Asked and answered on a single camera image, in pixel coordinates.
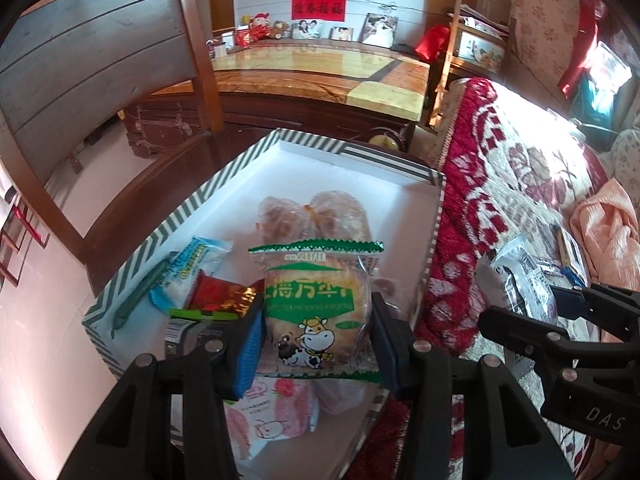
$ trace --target peach towel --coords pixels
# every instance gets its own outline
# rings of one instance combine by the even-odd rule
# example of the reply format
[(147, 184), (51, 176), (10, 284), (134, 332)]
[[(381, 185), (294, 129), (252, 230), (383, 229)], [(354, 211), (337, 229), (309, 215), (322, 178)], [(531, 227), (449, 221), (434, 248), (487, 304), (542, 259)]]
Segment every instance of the peach towel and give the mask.
[[(629, 195), (615, 178), (578, 205), (570, 224), (592, 280), (640, 290), (638, 219)], [(619, 342), (604, 331), (600, 339)], [(618, 446), (597, 440), (579, 480), (595, 478), (619, 452)]]

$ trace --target cow cartoon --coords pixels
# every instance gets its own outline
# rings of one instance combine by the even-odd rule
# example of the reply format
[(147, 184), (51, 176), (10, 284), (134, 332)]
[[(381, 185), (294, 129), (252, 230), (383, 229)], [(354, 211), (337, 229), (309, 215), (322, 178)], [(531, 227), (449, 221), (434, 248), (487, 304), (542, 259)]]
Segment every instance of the cow cartoon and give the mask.
[(326, 327), (326, 319), (319, 316), (303, 320), (298, 325), (305, 331), (296, 338), (296, 342), (302, 345), (287, 359), (284, 364), (293, 366), (306, 366), (319, 368), (322, 361), (331, 361), (334, 356), (326, 350), (334, 344), (334, 333)]
[(276, 348), (278, 349), (278, 357), (286, 362), (287, 359), (293, 357), (296, 351), (300, 348), (293, 341), (293, 334), (289, 332), (282, 336), (282, 339), (278, 341)]
[(276, 438), (284, 433), (284, 424), (279, 420), (272, 420), (271, 422), (257, 420), (254, 428), (255, 434), (260, 438)]

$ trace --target white box tray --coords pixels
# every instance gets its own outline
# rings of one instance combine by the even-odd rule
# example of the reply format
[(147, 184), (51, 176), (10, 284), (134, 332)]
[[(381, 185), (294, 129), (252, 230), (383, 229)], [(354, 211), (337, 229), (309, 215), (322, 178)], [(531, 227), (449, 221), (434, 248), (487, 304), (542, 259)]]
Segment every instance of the white box tray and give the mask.
[[(162, 222), (84, 316), (85, 330), (112, 373), (120, 377), (142, 352), (164, 358), (168, 318), (146, 299), (114, 339), (110, 333), (119, 304), (170, 251), (181, 250), (194, 235), (234, 240), (216, 276), (251, 284), (263, 277), (247, 252), (261, 244), (255, 227), (259, 203), (276, 196), (304, 204), (316, 193), (334, 189), (350, 193), (364, 206), (374, 239), (385, 245), (380, 276), (401, 282), (415, 324), (440, 222), (444, 176), (368, 146), (278, 129), (227, 164)], [(340, 478), (382, 408), (386, 390), (370, 384), (366, 398), (366, 405), (343, 415), (323, 413), (314, 433), (269, 443), (250, 465), (255, 477), (285, 478), (303, 466), (295, 457), (305, 461), (305, 450), (331, 448), (305, 474), (308, 480)], [(179, 432), (174, 436), (180, 439)]]

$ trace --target tile floor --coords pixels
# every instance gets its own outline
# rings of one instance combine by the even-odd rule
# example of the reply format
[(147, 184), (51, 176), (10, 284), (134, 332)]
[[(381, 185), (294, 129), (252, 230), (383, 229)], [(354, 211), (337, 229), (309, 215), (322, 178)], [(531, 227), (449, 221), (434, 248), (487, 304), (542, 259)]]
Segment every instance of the tile floor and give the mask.
[[(65, 163), (52, 184), (85, 234), (151, 160), (132, 154), (121, 124), (78, 160), (80, 175)], [(0, 292), (0, 428), (36, 480), (53, 480), (114, 378), (81, 325), (94, 302), (84, 267), (55, 238), (43, 249), (26, 237), (10, 270), (20, 285)]]

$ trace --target teddy bear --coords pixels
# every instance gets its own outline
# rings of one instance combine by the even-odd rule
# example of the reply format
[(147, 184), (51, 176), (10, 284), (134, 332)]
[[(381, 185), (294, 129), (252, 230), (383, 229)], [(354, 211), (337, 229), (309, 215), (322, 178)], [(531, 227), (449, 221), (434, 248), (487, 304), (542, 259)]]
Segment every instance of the teddy bear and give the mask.
[(284, 36), (286, 30), (289, 30), (289, 23), (283, 22), (282, 20), (276, 20), (273, 22), (273, 25), (271, 25), (268, 38), (270, 40), (279, 40)]

